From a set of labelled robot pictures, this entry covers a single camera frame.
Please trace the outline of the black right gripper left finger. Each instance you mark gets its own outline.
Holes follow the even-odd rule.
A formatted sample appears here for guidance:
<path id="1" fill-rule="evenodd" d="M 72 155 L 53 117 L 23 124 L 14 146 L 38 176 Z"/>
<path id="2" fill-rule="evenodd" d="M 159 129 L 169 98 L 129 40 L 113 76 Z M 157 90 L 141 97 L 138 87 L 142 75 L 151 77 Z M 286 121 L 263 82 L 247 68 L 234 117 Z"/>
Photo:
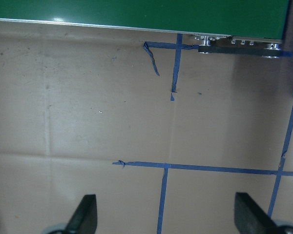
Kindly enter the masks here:
<path id="1" fill-rule="evenodd" d="M 64 229 L 65 234 L 94 234 L 98 226 L 96 195 L 84 195 Z"/>

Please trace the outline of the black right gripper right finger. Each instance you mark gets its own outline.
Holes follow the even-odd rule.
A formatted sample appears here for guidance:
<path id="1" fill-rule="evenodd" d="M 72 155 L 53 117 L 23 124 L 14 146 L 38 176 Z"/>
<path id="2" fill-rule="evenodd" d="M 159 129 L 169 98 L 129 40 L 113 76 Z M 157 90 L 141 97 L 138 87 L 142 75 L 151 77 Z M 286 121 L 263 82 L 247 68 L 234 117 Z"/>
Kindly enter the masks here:
<path id="1" fill-rule="evenodd" d="M 280 234 L 271 218 L 248 193 L 237 192 L 234 200 L 234 224 L 240 234 Z"/>

